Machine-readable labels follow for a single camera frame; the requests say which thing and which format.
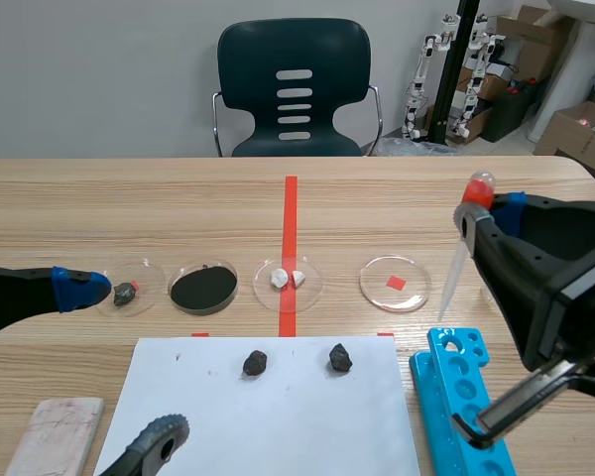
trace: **red pipette bulb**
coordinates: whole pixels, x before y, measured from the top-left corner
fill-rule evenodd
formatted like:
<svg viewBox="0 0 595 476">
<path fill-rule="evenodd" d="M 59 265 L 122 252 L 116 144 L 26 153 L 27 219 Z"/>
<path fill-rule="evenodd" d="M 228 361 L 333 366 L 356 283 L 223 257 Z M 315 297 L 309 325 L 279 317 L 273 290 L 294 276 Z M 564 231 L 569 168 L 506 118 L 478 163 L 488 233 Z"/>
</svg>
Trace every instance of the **red pipette bulb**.
<svg viewBox="0 0 595 476">
<path fill-rule="evenodd" d="M 494 201 L 496 180 L 489 172 L 475 173 L 467 183 L 461 203 L 474 202 L 489 210 Z"/>
</svg>

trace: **small red paper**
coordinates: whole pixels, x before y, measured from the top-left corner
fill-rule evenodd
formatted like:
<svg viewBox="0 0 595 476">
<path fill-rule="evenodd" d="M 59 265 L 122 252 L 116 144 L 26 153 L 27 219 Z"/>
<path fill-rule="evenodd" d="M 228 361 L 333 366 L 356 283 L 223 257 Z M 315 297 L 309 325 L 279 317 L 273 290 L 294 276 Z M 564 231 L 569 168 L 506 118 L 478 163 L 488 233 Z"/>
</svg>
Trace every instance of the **small red paper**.
<svg viewBox="0 0 595 476">
<path fill-rule="evenodd" d="M 390 276 L 390 279 L 386 283 L 386 286 L 392 288 L 393 290 L 400 291 L 406 285 L 406 280 L 402 280 L 397 276 Z"/>
</svg>

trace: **chair metal leg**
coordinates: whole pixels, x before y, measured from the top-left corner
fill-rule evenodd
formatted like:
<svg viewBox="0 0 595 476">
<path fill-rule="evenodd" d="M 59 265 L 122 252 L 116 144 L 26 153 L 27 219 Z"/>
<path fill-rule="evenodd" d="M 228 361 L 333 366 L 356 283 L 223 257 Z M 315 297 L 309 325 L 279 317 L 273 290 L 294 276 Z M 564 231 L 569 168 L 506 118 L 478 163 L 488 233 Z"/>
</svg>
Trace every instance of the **chair metal leg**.
<svg viewBox="0 0 595 476">
<path fill-rule="evenodd" d="M 366 154 L 367 156 L 370 156 L 370 155 L 372 155 L 373 151 L 375 150 L 375 147 L 377 147 L 377 142 L 379 142 L 379 139 L 381 138 L 381 133 L 384 129 L 384 117 L 381 112 L 381 99 L 379 97 L 379 89 L 377 88 L 377 86 L 371 86 L 370 84 L 368 85 L 368 87 L 370 89 L 372 89 L 373 92 L 375 93 L 375 102 L 377 103 L 377 119 L 379 120 L 379 129 L 377 129 L 377 138 L 375 139 L 375 142 L 373 142 L 373 145 L 370 146 L 368 154 Z"/>
<path fill-rule="evenodd" d="M 214 143 L 216 144 L 216 151 L 218 152 L 218 157 L 222 157 L 222 149 L 220 149 L 220 139 L 218 139 L 218 115 L 216 112 L 216 98 L 218 98 L 218 96 L 222 96 L 222 91 L 214 92 L 214 95 L 211 97 L 211 112 L 214 127 Z"/>
</svg>

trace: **white sink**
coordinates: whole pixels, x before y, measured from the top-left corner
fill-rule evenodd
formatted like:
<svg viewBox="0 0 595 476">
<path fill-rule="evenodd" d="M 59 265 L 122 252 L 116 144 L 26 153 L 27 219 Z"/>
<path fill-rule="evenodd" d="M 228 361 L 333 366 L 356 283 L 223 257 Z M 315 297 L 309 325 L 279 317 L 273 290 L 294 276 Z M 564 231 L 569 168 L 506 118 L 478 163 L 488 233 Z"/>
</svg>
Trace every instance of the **white sink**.
<svg viewBox="0 0 595 476">
<path fill-rule="evenodd" d="M 575 43 L 527 133 L 533 142 L 539 141 L 555 111 L 584 102 L 595 83 L 595 0 L 547 1 L 552 7 L 545 15 L 547 19 L 554 20 L 557 14 L 562 14 L 578 21 L 569 37 L 575 37 Z"/>
<path fill-rule="evenodd" d="M 562 15 L 595 23 L 595 0 L 547 0 Z"/>
</svg>

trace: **black pole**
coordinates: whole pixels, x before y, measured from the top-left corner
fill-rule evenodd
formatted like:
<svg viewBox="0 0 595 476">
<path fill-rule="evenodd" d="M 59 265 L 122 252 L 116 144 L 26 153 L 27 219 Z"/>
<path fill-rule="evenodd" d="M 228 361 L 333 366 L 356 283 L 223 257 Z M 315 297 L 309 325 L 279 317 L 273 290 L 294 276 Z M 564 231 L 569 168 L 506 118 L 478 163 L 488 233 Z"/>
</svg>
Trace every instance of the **black pole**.
<svg viewBox="0 0 595 476">
<path fill-rule="evenodd" d="M 445 144 L 449 109 L 452 106 L 454 92 L 458 85 L 458 75 L 467 54 L 467 46 L 472 36 L 479 2 L 480 0 L 460 0 L 458 3 L 457 13 L 460 15 L 460 24 L 456 38 L 447 52 L 443 74 L 440 77 L 440 85 L 436 93 L 434 113 L 427 132 L 427 139 L 435 144 Z"/>
</svg>

